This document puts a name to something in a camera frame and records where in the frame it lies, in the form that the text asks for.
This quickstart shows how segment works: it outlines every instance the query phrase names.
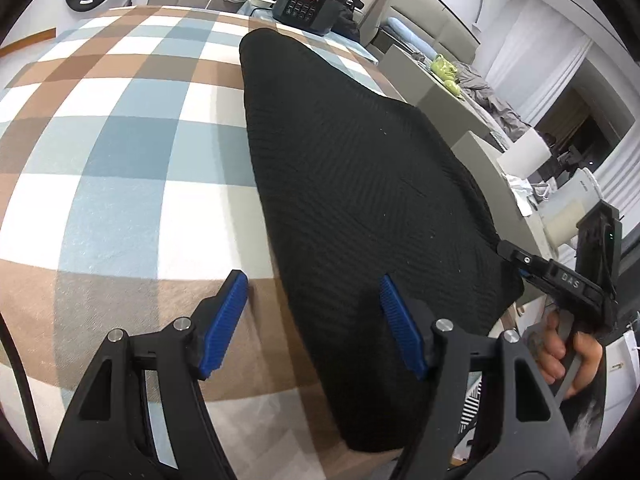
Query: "metal screw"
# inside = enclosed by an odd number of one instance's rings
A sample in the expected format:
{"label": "metal screw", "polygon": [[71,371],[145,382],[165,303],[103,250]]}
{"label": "metal screw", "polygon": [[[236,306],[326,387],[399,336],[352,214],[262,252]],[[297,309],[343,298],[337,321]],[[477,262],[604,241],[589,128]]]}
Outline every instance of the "metal screw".
{"label": "metal screw", "polygon": [[436,321],[436,328],[441,332],[451,332],[453,330],[453,322],[443,317]]}
{"label": "metal screw", "polygon": [[191,326],[191,319],[188,317],[179,317],[174,321],[174,328],[176,330],[187,330]]}
{"label": "metal screw", "polygon": [[520,336],[515,330],[505,330],[504,338],[509,343],[517,343],[520,341]]}
{"label": "metal screw", "polygon": [[124,337],[124,332],[119,328],[114,328],[113,330],[109,330],[107,334],[107,339],[112,343],[120,341]]}

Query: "blue pillow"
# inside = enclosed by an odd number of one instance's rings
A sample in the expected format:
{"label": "blue pillow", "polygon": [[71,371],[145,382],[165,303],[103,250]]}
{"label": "blue pillow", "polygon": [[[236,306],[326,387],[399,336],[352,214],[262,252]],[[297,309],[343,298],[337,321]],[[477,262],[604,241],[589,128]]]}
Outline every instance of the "blue pillow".
{"label": "blue pillow", "polygon": [[438,53],[433,49],[433,47],[429,43],[424,41],[420,36],[416,35],[403,22],[401,22],[397,18],[388,18],[386,22],[389,24],[389,27],[391,27],[396,32],[396,34],[402,38],[403,41],[411,43],[415,48],[417,48],[421,53],[423,53],[432,61],[436,58]]}

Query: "human hand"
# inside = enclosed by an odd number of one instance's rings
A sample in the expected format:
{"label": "human hand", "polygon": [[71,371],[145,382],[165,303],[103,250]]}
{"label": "human hand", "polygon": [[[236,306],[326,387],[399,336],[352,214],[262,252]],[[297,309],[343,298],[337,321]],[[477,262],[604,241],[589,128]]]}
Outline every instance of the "human hand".
{"label": "human hand", "polygon": [[[553,384],[556,380],[562,379],[566,373],[560,362],[566,354],[566,347],[558,335],[559,323],[557,312],[552,312],[546,318],[546,329],[536,356],[538,368],[547,384]],[[565,399],[573,397],[591,384],[602,359],[602,346],[589,334],[577,332],[574,336],[574,349],[581,355],[582,365],[575,375],[574,382],[569,386]]]}

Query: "paper towel roll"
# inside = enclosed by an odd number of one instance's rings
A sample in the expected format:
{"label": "paper towel roll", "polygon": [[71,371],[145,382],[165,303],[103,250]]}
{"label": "paper towel roll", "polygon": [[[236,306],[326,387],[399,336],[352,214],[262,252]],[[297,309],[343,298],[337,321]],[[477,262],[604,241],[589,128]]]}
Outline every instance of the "paper towel roll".
{"label": "paper towel roll", "polygon": [[546,239],[553,248],[567,243],[578,234],[575,226],[587,212],[579,200],[571,200],[569,204],[551,219],[545,219]]}
{"label": "paper towel roll", "polygon": [[506,174],[527,178],[544,164],[551,152],[536,130],[530,128],[513,146],[498,157],[498,164]]}

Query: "blue textured pad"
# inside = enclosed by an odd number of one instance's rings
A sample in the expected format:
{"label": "blue textured pad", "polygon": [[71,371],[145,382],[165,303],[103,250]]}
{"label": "blue textured pad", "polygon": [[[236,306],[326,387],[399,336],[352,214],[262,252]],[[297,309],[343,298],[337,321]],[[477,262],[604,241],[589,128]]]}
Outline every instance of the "blue textured pad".
{"label": "blue textured pad", "polygon": [[424,379],[429,367],[424,360],[422,335],[388,274],[380,280],[380,305],[398,343],[404,365],[418,379]]}
{"label": "blue textured pad", "polygon": [[234,334],[248,295],[249,281],[244,272],[238,274],[234,284],[220,306],[218,314],[204,337],[204,352],[200,361],[200,373],[209,377],[222,365],[226,349]]}

